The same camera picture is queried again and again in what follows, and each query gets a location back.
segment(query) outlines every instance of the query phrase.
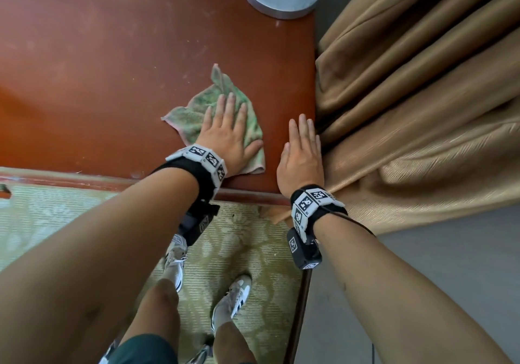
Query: carpet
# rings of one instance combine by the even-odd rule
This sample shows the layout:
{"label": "carpet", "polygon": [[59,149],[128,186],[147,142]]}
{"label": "carpet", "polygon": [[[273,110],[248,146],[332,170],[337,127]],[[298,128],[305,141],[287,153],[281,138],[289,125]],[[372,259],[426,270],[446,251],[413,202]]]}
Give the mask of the carpet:
{"label": "carpet", "polygon": [[[0,269],[83,212],[116,195],[35,185],[10,185],[9,189],[11,199],[0,199]],[[255,206],[218,204],[218,216],[188,251],[179,293],[179,362],[186,362],[199,350],[205,335],[211,333],[213,305],[237,275],[247,272],[253,278],[252,293],[235,323],[259,363],[281,363],[301,281],[301,271],[294,266],[285,240],[286,228],[260,218]],[[162,261],[143,292],[161,271]]]}

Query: tan curtain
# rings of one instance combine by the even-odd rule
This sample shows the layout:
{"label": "tan curtain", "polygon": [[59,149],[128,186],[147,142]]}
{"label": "tan curtain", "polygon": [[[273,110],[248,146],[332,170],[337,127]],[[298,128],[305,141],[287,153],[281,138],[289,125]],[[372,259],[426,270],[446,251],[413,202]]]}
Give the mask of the tan curtain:
{"label": "tan curtain", "polygon": [[348,4],[319,43],[316,108],[351,216],[382,233],[520,199],[519,24],[520,0]]}

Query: wooden table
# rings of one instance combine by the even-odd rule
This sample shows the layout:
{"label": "wooden table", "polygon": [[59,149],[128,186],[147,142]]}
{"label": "wooden table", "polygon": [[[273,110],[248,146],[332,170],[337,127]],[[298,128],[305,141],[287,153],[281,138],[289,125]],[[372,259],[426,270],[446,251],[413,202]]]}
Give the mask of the wooden table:
{"label": "wooden table", "polygon": [[0,0],[0,181],[123,190],[183,146],[160,118],[211,84],[213,63],[253,102],[265,174],[222,200],[285,204],[287,124],[314,117],[314,19],[246,0]]}

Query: cleaning rag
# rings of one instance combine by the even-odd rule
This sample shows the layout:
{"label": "cleaning rag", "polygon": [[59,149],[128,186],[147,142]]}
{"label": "cleaning rag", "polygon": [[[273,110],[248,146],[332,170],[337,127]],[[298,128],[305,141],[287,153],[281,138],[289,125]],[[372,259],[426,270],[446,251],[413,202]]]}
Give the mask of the cleaning rag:
{"label": "cleaning rag", "polygon": [[[235,117],[243,103],[246,103],[248,106],[244,147],[256,139],[262,139],[262,129],[260,129],[258,125],[250,99],[233,85],[227,75],[222,74],[217,64],[213,65],[213,69],[211,70],[211,80],[213,81],[213,85],[192,98],[187,106],[175,107],[161,119],[179,132],[180,137],[186,145],[191,145],[195,143],[199,137],[204,114],[208,106],[213,107],[212,111],[214,114],[218,96],[224,94],[227,98],[229,93],[233,92],[237,98],[235,103]],[[250,160],[247,166],[244,167],[240,174],[259,174],[264,171],[265,155],[264,150],[261,149],[255,157]]]}

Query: white sneaker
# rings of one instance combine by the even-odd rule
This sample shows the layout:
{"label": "white sneaker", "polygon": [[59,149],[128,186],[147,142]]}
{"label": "white sneaker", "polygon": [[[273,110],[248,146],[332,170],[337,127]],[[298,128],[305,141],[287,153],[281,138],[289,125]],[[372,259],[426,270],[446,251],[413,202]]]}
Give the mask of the white sneaker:
{"label": "white sneaker", "polygon": [[226,314],[231,316],[231,319],[235,317],[240,308],[242,308],[249,297],[251,292],[251,286],[253,281],[249,275],[241,275],[235,282],[231,284],[226,295],[215,305],[213,314],[211,316],[211,328],[215,332],[215,316],[217,312],[224,311]]}
{"label": "white sneaker", "polygon": [[173,236],[170,246],[166,251],[166,257],[164,259],[164,271],[165,274],[169,274],[167,268],[176,267],[175,271],[175,288],[177,292],[183,287],[183,276],[184,276],[184,262],[188,258],[188,245],[183,236],[176,234]]}

